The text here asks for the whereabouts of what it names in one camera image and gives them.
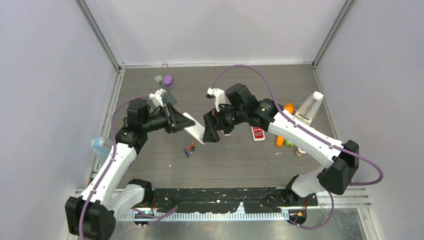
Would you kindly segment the white remote control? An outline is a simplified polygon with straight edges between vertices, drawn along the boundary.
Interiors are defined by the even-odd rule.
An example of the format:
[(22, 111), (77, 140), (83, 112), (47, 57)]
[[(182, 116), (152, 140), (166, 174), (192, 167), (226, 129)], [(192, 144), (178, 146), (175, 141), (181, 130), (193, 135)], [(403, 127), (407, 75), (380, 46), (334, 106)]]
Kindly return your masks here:
[(194, 122), (193, 126), (185, 127), (184, 130), (187, 133), (189, 133), (200, 144), (205, 145), (206, 143), (203, 141), (203, 136), (204, 136), (204, 133), (205, 133), (205, 127), (203, 125), (201, 125), (195, 118), (193, 118), (187, 112), (184, 112), (182, 115)]

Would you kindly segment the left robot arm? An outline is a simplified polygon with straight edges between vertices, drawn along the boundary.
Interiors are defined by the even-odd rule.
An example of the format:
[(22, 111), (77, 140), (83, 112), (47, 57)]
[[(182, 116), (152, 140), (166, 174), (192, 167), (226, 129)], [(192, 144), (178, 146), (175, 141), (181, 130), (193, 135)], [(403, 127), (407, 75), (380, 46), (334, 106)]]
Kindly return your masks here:
[(80, 196), (65, 203), (69, 233), (80, 239), (108, 240), (117, 221), (132, 207), (148, 207), (153, 202), (150, 182), (133, 179), (119, 194), (114, 191), (130, 164), (148, 140), (148, 133), (164, 129), (177, 133), (197, 124), (189, 114), (178, 112), (171, 103), (159, 102), (155, 111), (144, 97), (125, 102), (124, 125), (113, 134), (112, 149), (98, 174)]

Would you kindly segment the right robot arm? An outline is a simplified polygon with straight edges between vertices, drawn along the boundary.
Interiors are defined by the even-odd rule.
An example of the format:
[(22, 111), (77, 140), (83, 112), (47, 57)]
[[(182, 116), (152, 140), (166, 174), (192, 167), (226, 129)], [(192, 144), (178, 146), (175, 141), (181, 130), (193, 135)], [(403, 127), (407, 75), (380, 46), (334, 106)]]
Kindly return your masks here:
[(275, 103), (272, 99), (258, 100), (245, 86), (236, 83), (227, 90), (209, 88), (207, 98), (215, 100), (215, 108), (204, 114), (204, 143), (217, 143), (219, 131), (231, 133), (236, 125), (248, 123), (265, 132), (282, 136), (305, 150), (319, 164), (320, 168), (304, 175), (295, 175), (285, 187), (285, 198), (291, 205), (299, 205), (310, 194), (328, 191), (343, 195), (359, 167), (355, 154), (357, 143), (349, 140), (343, 143), (326, 136)]

